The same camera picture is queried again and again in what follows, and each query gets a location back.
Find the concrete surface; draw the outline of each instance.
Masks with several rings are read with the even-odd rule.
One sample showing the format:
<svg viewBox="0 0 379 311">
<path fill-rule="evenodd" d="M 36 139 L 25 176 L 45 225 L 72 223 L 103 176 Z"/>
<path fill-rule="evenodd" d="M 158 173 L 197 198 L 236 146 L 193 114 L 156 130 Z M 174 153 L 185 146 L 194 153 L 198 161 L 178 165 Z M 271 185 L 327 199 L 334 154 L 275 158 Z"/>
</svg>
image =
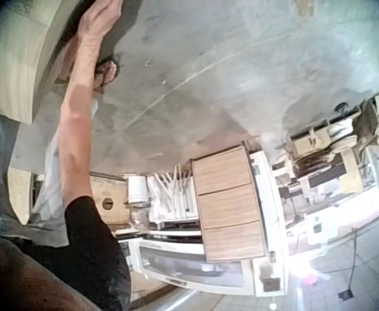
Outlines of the concrete surface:
<svg viewBox="0 0 379 311">
<path fill-rule="evenodd" d="M 93 171 L 169 169 L 250 138 L 275 161 L 288 132 L 379 92 L 379 1 L 125 0 L 112 52 L 122 69 L 93 123 Z M 12 166 L 42 171 L 54 92 Z"/>
</svg>

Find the black shirt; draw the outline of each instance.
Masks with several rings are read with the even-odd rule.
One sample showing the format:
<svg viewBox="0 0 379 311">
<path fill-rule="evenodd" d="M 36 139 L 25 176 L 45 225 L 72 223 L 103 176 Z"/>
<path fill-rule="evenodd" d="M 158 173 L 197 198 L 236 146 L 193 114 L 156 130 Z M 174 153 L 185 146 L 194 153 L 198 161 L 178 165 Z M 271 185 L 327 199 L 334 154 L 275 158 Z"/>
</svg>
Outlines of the black shirt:
<svg viewBox="0 0 379 311">
<path fill-rule="evenodd" d="M 13 242 L 102 310 L 127 310 L 128 265 L 94 199 L 82 196 L 72 201 L 65 210 L 65 222 L 69 245 L 63 248 Z"/>
</svg>

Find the foot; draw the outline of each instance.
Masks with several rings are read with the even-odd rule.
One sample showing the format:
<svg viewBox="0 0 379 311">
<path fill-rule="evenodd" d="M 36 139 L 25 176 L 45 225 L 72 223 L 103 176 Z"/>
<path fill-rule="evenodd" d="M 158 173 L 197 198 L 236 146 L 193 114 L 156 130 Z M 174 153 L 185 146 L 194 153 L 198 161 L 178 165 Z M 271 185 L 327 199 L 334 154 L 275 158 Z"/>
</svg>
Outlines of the foot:
<svg viewBox="0 0 379 311">
<path fill-rule="evenodd" d="M 93 89 L 95 91 L 102 91 L 106 85 L 116 78 L 118 70 L 119 65 L 112 58 L 109 58 L 105 62 L 97 65 Z"/>
</svg>

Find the oven door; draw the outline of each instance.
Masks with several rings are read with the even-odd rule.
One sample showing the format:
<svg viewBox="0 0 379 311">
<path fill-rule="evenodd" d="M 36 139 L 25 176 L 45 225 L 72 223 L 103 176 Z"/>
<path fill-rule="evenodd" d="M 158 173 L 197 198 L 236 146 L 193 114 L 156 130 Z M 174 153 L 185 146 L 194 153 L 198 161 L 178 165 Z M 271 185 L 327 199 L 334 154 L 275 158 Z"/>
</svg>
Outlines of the oven door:
<svg viewBox="0 0 379 311">
<path fill-rule="evenodd" d="M 254 295 L 251 261 L 210 263 L 202 244 L 140 240 L 132 252 L 136 271 L 161 281 L 202 292 Z"/>
</svg>

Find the wooden cabinet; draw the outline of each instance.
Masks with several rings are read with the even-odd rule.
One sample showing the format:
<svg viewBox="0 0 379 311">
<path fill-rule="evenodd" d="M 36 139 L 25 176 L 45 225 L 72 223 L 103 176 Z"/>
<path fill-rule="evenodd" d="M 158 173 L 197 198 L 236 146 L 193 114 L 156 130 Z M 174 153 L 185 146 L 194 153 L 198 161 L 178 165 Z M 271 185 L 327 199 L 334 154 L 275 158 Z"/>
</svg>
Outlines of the wooden cabinet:
<svg viewBox="0 0 379 311">
<path fill-rule="evenodd" d="M 244 146 L 193 160 L 192 170 L 207 260 L 264 256 L 257 188 Z"/>
</svg>

